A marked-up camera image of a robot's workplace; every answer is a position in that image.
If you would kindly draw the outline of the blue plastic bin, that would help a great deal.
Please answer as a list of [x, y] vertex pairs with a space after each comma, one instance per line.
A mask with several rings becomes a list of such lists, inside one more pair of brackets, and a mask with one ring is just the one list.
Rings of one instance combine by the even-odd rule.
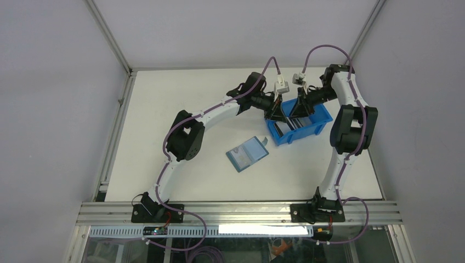
[[[282, 103], [282, 109], [288, 117], [297, 99], [288, 100]], [[302, 139], [310, 135], [319, 135], [325, 125], [333, 121], [330, 113], [323, 104], [314, 107], [314, 113], [308, 117], [289, 119], [287, 122], [277, 122], [265, 119], [265, 125], [276, 146], [291, 144], [295, 140]]]

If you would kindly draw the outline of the white magnetic stripe card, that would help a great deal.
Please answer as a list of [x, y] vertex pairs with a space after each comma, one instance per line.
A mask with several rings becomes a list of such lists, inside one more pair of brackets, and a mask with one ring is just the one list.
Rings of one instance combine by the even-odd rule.
[[247, 152], [243, 148], [235, 148], [231, 155], [233, 156], [237, 166], [239, 169], [244, 169], [245, 167], [249, 166], [251, 160], [247, 154]]

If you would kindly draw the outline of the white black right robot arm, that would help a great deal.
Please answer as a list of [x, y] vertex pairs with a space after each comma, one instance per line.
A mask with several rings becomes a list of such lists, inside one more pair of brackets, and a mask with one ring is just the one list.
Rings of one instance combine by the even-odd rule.
[[322, 87], [310, 88], [304, 72], [294, 74], [298, 97], [290, 113], [290, 119], [297, 119], [310, 116], [315, 106], [331, 100], [340, 105], [330, 131], [330, 164], [309, 205], [310, 217], [317, 222], [342, 213], [344, 183], [358, 156], [369, 147], [378, 118], [377, 108], [361, 96], [351, 66], [331, 64], [320, 79]]

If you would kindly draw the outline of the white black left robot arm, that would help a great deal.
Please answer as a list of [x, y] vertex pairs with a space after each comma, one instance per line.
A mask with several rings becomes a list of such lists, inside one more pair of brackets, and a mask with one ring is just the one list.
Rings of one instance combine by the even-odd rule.
[[255, 107], [264, 112], [265, 119], [284, 122], [281, 104], [283, 93], [289, 86], [281, 74], [277, 75], [274, 90], [265, 92], [266, 78], [252, 72], [244, 83], [228, 91], [220, 102], [202, 111], [178, 112], [162, 143], [165, 163], [153, 186], [142, 194], [140, 208], [151, 222], [159, 222], [165, 216], [167, 202], [172, 192], [171, 182], [175, 171], [199, 153], [205, 132], [217, 123], [235, 117]]

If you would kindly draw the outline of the striped credit card in bin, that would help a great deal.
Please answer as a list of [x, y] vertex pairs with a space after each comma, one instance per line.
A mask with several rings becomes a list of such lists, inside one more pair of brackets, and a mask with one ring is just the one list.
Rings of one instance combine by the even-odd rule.
[[305, 118], [287, 119], [286, 122], [275, 122], [274, 128], [279, 137], [283, 137], [287, 133], [295, 132], [299, 128], [303, 128], [307, 124]]

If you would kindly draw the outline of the orange object under table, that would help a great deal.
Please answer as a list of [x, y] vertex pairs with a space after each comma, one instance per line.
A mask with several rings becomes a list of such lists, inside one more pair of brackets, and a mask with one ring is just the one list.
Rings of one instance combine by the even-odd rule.
[[287, 241], [282, 238], [274, 239], [269, 243], [270, 254], [274, 257], [280, 256], [292, 246], [292, 241]]

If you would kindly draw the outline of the small green circuit board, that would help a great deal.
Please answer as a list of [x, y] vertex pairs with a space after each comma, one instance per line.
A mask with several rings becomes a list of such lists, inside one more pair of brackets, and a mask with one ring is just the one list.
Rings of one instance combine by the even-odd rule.
[[143, 229], [144, 236], [165, 236], [167, 232], [167, 227], [147, 226]]

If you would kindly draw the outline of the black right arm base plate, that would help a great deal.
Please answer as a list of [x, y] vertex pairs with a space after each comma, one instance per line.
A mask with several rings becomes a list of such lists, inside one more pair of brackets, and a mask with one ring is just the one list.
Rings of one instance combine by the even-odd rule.
[[317, 209], [311, 203], [293, 203], [290, 205], [291, 221], [294, 223], [330, 223], [345, 222], [345, 214], [342, 206], [337, 204], [332, 209]]

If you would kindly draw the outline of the aluminium front frame rail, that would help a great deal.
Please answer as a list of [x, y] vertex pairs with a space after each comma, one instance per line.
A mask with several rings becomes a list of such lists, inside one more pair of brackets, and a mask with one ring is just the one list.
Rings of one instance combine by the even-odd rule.
[[[188, 214], [185, 225], [261, 224], [284, 225], [291, 223], [291, 202], [184, 202]], [[395, 201], [349, 201], [343, 207], [344, 225], [402, 225], [404, 222]], [[130, 202], [82, 203], [76, 225], [127, 226], [131, 225], [133, 207]]]

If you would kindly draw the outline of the aluminium right frame post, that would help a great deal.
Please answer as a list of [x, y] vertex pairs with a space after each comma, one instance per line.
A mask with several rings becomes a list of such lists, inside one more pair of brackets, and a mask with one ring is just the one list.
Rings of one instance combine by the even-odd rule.
[[387, 0], [377, 0], [375, 2], [375, 5], [371, 9], [364, 25], [362, 26], [358, 36], [356, 37], [356, 40], [354, 44], [352, 45], [349, 55], [351, 60], [353, 61], [355, 57], [357, 56], [358, 52], [360, 51], [366, 37], [370, 33], [372, 27], [374, 26], [377, 18], [379, 17], [380, 13], [382, 12]]

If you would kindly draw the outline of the aluminium frame post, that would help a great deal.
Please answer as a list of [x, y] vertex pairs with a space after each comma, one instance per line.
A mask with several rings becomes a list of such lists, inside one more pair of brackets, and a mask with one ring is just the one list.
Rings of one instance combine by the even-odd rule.
[[364, 25], [362, 26], [358, 36], [356, 37], [356, 40], [354, 44], [352, 45], [349, 55], [351, 60], [353, 61], [355, 57], [357, 56], [358, 52], [360, 51], [366, 37], [370, 33], [372, 27], [374, 26], [377, 18], [379, 17], [380, 13], [382, 12], [387, 0], [377, 0], [375, 2], [375, 5], [371, 9]]
[[122, 66], [125, 73], [128, 76], [130, 76], [131, 73], [132, 73], [132, 69], [131, 69], [127, 59], [123, 55], [123, 52], [122, 52], [120, 46], [118, 45], [118, 43], [116, 41], [116, 38], [114, 37], [114, 35], [111, 32], [108, 24], [106, 23], [103, 14], [99, 10], [99, 7], [98, 7], [96, 1], [94, 1], [94, 0], [84, 0], [83, 2], [87, 6], [91, 16], [95, 20], [97, 27], [101, 31], [101, 33], [102, 33], [103, 37], [105, 38], [105, 40], [107, 41], [111, 51], [113, 52], [113, 54], [115, 55], [115, 57], [117, 59], [117, 61]]

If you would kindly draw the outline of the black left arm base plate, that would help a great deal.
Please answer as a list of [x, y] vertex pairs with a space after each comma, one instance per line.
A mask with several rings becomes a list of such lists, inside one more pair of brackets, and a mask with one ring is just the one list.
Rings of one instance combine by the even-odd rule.
[[144, 208], [142, 204], [135, 204], [133, 206], [133, 213], [131, 217], [132, 223], [157, 223], [165, 224], [167, 221], [170, 223], [184, 222], [184, 214], [175, 210], [167, 209], [162, 205], [156, 205], [155, 209], [149, 212], [149, 208]]

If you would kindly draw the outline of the aluminium left frame post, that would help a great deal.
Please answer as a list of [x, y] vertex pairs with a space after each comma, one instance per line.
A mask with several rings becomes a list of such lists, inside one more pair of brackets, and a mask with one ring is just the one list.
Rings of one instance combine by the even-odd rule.
[[113, 52], [113, 54], [115, 55], [115, 57], [117, 59], [117, 61], [122, 66], [125, 73], [128, 76], [130, 76], [131, 73], [132, 73], [132, 69], [131, 69], [127, 59], [123, 55], [123, 52], [122, 52], [120, 46], [118, 45], [118, 43], [116, 41], [116, 38], [114, 37], [114, 35], [111, 32], [108, 24], [106, 23], [103, 14], [99, 10], [99, 7], [98, 7], [96, 1], [94, 1], [94, 0], [84, 0], [83, 2], [87, 6], [91, 16], [95, 20], [97, 27], [101, 31], [101, 33], [102, 33], [103, 37], [105, 38], [105, 40], [107, 41], [111, 51]]

